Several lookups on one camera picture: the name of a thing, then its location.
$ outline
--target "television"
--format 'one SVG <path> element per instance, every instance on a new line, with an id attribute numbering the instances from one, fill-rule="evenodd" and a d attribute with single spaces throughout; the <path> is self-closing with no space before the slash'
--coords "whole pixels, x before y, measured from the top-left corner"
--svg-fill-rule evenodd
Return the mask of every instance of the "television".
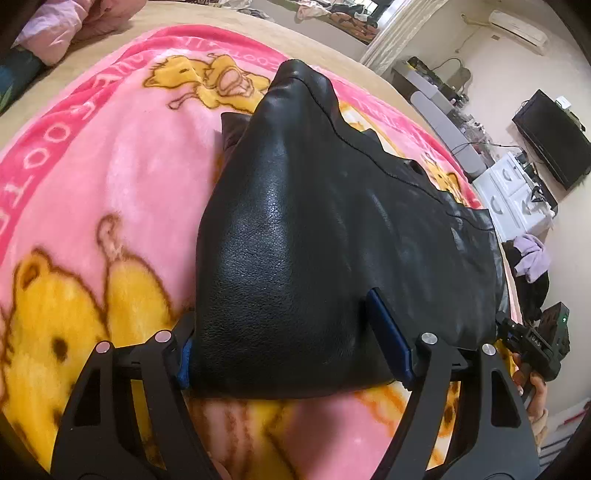
<path id="1" fill-rule="evenodd" d="M 591 142 L 541 90 L 517 112 L 513 122 L 565 189 L 591 170 Z"/>

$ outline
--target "black leather bag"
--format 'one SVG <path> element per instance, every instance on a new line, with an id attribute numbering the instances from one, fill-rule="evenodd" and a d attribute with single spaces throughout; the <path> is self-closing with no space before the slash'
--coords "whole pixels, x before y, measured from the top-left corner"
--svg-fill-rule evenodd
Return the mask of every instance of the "black leather bag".
<path id="1" fill-rule="evenodd" d="M 373 287 L 452 345 L 495 339 L 509 303 L 488 212 L 350 127 L 326 77 L 283 63 L 251 118 L 222 114 L 222 135 L 197 239 L 195 392 L 302 398 L 390 382 L 365 320 Z"/>

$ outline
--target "white cabinet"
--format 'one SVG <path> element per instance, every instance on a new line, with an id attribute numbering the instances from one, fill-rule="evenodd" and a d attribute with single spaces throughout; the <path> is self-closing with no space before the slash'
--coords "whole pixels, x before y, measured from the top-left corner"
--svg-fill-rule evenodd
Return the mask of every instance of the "white cabinet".
<path id="1" fill-rule="evenodd" d="M 505 154 L 474 180 L 485 208 L 491 213 L 502 241 L 522 233 L 539 235 L 550 227 L 554 213 L 547 202 L 533 202 L 533 181 L 512 153 Z"/>

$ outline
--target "white drawer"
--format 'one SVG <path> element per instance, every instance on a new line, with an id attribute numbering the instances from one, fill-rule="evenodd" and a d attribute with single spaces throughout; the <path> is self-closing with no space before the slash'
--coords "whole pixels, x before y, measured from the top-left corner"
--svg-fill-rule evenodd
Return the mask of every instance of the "white drawer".
<path id="1" fill-rule="evenodd" d="M 509 197 L 525 185 L 525 179 L 509 155 L 503 156 L 492 167 L 495 183 Z"/>
<path id="2" fill-rule="evenodd" d="M 525 232 L 521 222 L 511 211 L 504 194 L 493 181 L 492 172 L 488 169 L 472 183 L 478 191 L 482 204 L 490 212 L 492 222 L 502 241 L 513 240 L 517 235 Z"/>
<path id="3" fill-rule="evenodd" d="M 545 203 L 531 201 L 531 188 L 527 185 L 521 187 L 511 197 L 509 204 L 514 212 L 520 216 L 524 229 L 534 235 L 546 230 L 550 223 L 550 212 Z"/>

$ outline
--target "fleece blanket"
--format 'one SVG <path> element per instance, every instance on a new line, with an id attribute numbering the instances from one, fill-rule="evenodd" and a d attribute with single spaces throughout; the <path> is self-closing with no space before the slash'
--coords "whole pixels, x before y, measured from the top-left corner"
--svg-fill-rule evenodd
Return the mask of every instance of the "fleece blanket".
<path id="1" fill-rule="evenodd" d="M 199 221 L 221 171 L 220 114 L 253 112 L 286 56 L 207 26 L 143 35 L 102 60 L 0 154 L 0 401 L 49 469 L 60 419 L 102 339 L 146 341 L 194 305 Z M 479 207 L 454 159 L 422 128 L 336 75 L 346 121 L 417 160 Z M 442 463 L 459 386 L 430 466 Z M 303 401 L 187 396 L 212 458 L 233 480 L 370 478 L 410 394 L 398 383 Z M 141 384 L 150 461 L 161 459 Z"/>

